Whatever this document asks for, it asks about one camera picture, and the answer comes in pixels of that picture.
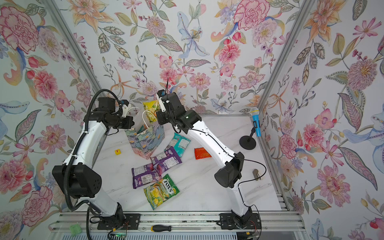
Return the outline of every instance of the yellow candy bag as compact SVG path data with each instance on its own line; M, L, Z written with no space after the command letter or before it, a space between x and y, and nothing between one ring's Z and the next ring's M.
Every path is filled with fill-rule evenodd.
M157 121L156 112L160 110L159 101L154 100L152 102L143 103L143 105L144 105L144 110L150 111L152 113L151 114L149 112L146 112L149 122L150 123L156 122Z

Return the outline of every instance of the orange packet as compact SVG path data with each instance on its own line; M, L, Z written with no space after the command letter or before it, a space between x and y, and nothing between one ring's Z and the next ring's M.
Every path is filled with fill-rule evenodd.
M195 148L195 157L196 159L201 159L201 158L207 158L212 156L207 152L207 150L201 147L201 148Z

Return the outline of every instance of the floral gift bag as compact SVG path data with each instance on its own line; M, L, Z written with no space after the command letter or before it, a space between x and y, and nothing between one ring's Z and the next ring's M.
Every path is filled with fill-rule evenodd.
M125 130L125 134L128 137L133 152L145 159L149 159L165 138L165 133L163 125L159 125L157 121L149 124L148 119L144 121L143 115L144 109L140 110L133 117L135 125L131 129ZM146 125L148 128L138 133L143 125Z

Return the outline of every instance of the microphone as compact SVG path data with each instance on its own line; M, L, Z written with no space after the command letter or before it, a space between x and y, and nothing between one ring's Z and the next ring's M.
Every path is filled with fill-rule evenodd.
M256 136L261 137L262 133L260 131L259 109L251 108L251 116L253 118L253 126L256 129Z

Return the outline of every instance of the black stand base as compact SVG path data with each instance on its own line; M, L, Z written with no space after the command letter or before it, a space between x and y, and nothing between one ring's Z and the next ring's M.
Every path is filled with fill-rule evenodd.
M239 143L240 146L246 150L252 150L256 147L256 140L249 136L242 136Z

